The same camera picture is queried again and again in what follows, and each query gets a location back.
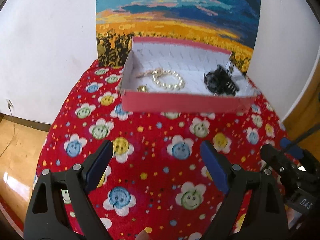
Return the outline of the right hand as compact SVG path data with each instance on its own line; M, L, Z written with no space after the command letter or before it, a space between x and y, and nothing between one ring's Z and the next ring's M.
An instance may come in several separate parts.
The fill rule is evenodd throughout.
M302 225L303 214L296 205L285 205L289 232L295 232Z

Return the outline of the left hand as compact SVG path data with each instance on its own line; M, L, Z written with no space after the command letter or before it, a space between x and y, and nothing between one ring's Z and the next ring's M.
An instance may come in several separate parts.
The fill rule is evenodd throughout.
M142 230L135 238L135 240L149 240L149 239L150 239L150 236L145 230Z

